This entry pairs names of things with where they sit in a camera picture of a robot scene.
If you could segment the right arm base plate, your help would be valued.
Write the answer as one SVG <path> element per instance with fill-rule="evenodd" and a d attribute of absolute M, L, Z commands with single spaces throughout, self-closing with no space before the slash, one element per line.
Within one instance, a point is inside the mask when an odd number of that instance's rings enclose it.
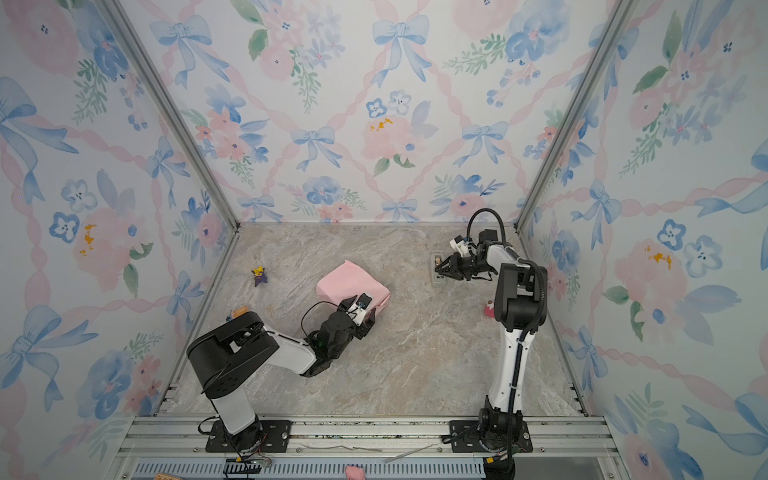
<path fill-rule="evenodd" d="M 449 433 L 443 437 L 453 453 L 497 454 L 508 447 L 506 433 L 482 430 L 477 420 L 451 420 Z M 527 423 L 522 420 L 512 428 L 512 453 L 532 453 L 533 443 Z"/>

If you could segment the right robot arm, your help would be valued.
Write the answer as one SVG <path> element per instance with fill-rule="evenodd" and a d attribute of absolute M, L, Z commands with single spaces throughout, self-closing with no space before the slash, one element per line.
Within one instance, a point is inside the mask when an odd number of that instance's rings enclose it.
<path fill-rule="evenodd" d="M 523 383 L 535 336 L 546 320 L 547 272 L 486 229 L 480 240 L 457 236 L 452 253 L 435 266 L 435 273 L 453 280 L 494 280 L 493 317 L 501 343 L 494 381 L 479 413 L 477 426 L 464 435 L 490 452 L 506 453 L 523 435 Z"/>

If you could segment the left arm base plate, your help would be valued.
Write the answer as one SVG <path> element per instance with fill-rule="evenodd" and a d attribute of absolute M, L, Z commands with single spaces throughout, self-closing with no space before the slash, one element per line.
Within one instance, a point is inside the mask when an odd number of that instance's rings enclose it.
<path fill-rule="evenodd" d="M 293 423 L 289 420 L 257 420 L 238 434 L 229 433 L 221 420 L 216 420 L 206 433 L 207 453 L 285 453 Z"/>

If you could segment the purple wrapping paper sheet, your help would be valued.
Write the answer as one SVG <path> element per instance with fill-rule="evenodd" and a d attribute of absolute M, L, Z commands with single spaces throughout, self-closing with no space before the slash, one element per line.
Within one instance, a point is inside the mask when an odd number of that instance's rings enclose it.
<path fill-rule="evenodd" d="M 316 284 L 316 293 L 320 300 L 334 304 L 352 296 L 365 294 L 371 298 L 368 312 L 384 308 L 391 296 L 387 287 L 349 260 L 322 277 Z"/>

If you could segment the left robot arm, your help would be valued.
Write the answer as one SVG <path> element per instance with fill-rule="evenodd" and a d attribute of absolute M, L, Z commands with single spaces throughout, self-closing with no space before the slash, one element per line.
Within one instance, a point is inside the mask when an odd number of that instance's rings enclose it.
<path fill-rule="evenodd" d="M 208 453 L 284 452 L 291 423 L 263 422 L 256 414 L 244 384 L 262 366 L 289 370 L 311 378 L 326 371 L 354 339 L 363 339 L 375 325 L 376 308 L 366 295 L 351 297 L 318 330 L 302 339 L 267 326 L 246 311 L 198 337 L 187 348 L 187 358 L 217 416 L 209 431 Z"/>

